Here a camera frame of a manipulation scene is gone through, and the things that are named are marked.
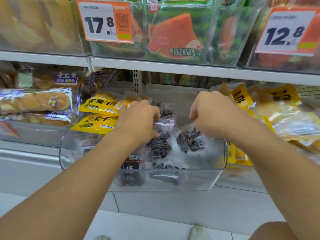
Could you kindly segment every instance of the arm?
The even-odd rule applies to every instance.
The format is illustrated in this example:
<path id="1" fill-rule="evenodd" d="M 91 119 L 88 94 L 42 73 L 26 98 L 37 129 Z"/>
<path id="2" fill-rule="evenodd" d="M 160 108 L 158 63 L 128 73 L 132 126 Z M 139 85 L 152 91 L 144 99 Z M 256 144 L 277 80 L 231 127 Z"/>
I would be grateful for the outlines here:
<path id="1" fill-rule="evenodd" d="M 253 161 L 264 186 L 299 240 L 320 236 L 320 167 L 219 92 L 201 92 L 190 119 L 203 133 L 234 143 Z"/>
<path id="2" fill-rule="evenodd" d="M 122 107 L 116 128 L 67 170 L 0 218 L 0 239 L 83 239 L 125 159 L 159 134 L 157 107 Z"/>

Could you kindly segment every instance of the white shoe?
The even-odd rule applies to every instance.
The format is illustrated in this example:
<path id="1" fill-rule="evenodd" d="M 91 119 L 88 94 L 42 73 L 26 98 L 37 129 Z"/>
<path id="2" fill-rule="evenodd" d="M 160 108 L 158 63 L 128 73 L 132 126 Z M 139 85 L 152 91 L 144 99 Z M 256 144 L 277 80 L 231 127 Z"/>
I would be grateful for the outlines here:
<path id="1" fill-rule="evenodd" d="M 111 240 L 111 238 L 105 235 L 100 235 L 100 236 L 97 236 L 94 240 Z"/>
<path id="2" fill-rule="evenodd" d="M 194 226 L 190 230 L 188 240 L 210 240 L 210 237 L 202 226 Z"/>

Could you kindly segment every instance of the finger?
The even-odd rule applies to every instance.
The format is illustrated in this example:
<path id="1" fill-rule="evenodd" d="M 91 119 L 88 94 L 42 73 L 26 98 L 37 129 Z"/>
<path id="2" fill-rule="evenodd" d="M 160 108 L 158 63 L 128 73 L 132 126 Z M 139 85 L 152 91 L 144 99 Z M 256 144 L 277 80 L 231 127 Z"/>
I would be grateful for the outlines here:
<path id="1" fill-rule="evenodd" d="M 160 109 L 157 106 L 152 106 L 152 109 L 154 111 L 154 116 L 153 118 L 155 120 L 160 120 Z"/>
<path id="2" fill-rule="evenodd" d="M 153 138 L 158 138 L 159 136 L 160 134 L 157 131 L 153 130 Z"/>
<path id="3" fill-rule="evenodd" d="M 142 100 L 141 102 L 140 102 L 141 104 L 150 104 L 150 102 L 148 101 L 148 100 Z"/>
<path id="4" fill-rule="evenodd" d="M 195 98 L 195 100 L 190 108 L 190 114 L 189 114 L 190 121 L 194 121 L 196 118 L 198 118 L 198 110 L 197 110 L 198 100 L 197 100 L 197 98 L 198 97 Z"/>
<path id="5" fill-rule="evenodd" d="M 134 106 L 136 106 L 139 103 L 139 101 L 133 101 L 129 104 L 128 108 L 133 108 Z"/>
<path id="6" fill-rule="evenodd" d="M 123 112 L 125 112 L 126 110 L 127 110 L 126 105 L 125 105 L 125 104 L 124 104 L 124 105 L 122 105 L 122 106 L 120 107 L 120 109 L 119 109 L 120 114 L 121 114 L 121 113 L 123 113 Z"/>

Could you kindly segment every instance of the floor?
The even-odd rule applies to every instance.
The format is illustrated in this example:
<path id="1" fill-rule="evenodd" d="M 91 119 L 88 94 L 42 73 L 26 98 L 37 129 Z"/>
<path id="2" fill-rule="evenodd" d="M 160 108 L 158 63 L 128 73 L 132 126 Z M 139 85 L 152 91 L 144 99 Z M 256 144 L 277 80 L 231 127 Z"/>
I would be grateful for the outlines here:
<path id="1" fill-rule="evenodd" d="M 25 197 L 0 193 L 0 216 Z M 106 235 L 112 240 L 187 240 L 192 225 L 99 210 L 84 238 L 94 240 Z M 250 236 L 205 228 L 211 240 L 248 240 Z"/>

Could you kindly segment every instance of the bakery shelf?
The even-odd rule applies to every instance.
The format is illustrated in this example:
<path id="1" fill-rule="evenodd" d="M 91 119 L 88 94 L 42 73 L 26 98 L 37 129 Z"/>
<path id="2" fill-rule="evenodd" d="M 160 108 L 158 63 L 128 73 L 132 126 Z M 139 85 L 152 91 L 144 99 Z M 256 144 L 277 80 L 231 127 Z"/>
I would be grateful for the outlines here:
<path id="1" fill-rule="evenodd" d="M 214 76 L 232 79 L 256 80 L 277 83 L 293 83 L 303 85 L 320 85 L 320 76 L 312 74 L 272 72 L 262 70 L 248 70 L 241 67 L 225 68 L 204 65 L 174 64 L 163 62 L 137 61 L 126 59 L 109 59 L 92 57 L 93 68 L 118 68 L 142 70 L 151 72 L 167 72 L 197 76 Z"/>
<path id="2" fill-rule="evenodd" d="M 53 65 L 87 67 L 91 70 L 91 56 L 63 56 L 15 51 L 0 51 L 0 60 Z"/>

